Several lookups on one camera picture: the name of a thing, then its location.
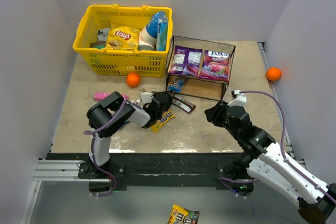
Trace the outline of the brown chocolate bar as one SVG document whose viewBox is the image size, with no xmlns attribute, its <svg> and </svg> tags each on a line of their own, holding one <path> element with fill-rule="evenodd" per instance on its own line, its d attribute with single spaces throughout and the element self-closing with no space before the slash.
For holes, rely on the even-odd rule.
<svg viewBox="0 0 336 224">
<path fill-rule="evenodd" d="M 190 114 L 196 108 L 196 105 L 190 103 L 179 94 L 174 95 L 172 103 L 188 114 Z"/>
</svg>

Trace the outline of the blue M&M bag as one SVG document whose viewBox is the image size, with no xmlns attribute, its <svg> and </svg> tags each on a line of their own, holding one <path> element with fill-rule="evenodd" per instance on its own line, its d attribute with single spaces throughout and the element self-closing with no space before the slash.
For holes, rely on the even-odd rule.
<svg viewBox="0 0 336 224">
<path fill-rule="evenodd" d="M 168 90 L 173 90 L 174 92 L 180 92 L 183 85 L 188 82 L 189 78 L 185 76 L 177 77 L 171 85 L 168 86 Z"/>
</svg>

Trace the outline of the purple candy bag back side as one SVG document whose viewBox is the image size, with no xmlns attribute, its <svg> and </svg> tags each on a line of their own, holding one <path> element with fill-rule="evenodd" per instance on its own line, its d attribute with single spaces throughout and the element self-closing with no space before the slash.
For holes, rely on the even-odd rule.
<svg viewBox="0 0 336 224">
<path fill-rule="evenodd" d="M 203 50 L 175 46 L 170 74 L 198 77 Z"/>
</svg>

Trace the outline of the purple Fox's berries bag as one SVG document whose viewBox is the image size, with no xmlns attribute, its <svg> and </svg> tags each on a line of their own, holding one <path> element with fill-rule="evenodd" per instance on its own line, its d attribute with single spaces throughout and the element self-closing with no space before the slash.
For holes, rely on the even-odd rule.
<svg viewBox="0 0 336 224">
<path fill-rule="evenodd" d="M 199 73 L 200 79 L 229 82 L 231 66 L 231 54 L 205 50 L 202 68 Z"/>
</svg>

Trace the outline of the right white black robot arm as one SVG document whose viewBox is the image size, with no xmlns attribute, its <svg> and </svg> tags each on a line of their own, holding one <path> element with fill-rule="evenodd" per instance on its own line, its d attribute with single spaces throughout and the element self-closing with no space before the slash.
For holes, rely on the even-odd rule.
<svg viewBox="0 0 336 224">
<path fill-rule="evenodd" d="M 335 184 L 327 184 L 296 162 L 234 101 L 219 101 L 204 113 L 208 122 L 225 128 L 243 149 L 224 168 L 234 182 L 248 175 L 285 196 L 307 223 L 326 223 L 335 210 Z"/>
</svg>

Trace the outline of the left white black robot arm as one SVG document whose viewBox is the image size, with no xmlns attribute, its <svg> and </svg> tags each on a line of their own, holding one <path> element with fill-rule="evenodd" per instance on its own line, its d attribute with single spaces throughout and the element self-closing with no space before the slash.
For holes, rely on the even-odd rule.
<svg viewBox="0 0 336 224">
<path fill-rule="evenodd" d="M 99 169 L 109 161 L 112 135 L 125 122 L 144 129 L 152 127 L 172 105 L 173 95 L 173 91 L 154 92 L 151 101 L 140 106 L 113 92 L 92 106 L 87 112 L 91 130 L 84 134 L 92 135 L 89 156 L 94 165 Z"/>
</svg>

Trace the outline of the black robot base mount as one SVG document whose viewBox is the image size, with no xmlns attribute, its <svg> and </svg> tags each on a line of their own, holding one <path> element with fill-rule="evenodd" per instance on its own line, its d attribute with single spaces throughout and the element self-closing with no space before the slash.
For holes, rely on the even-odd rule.
<svg viewBox="0 0 336 224">
<path fill-rule="evenodd" d="M 109 161 L 96 168 L 86 153 L 49 153 L 48 161 L 73 161 L 77 177 L 89 181 L 92 193 L 128 187 L 215 187 L 226 189 L 220 178 L 234 192 L 243 196 L 254 190 L 253 182 L 240 167 L 234 168 L 240 153 L 111 153 Z"/>
</svg>

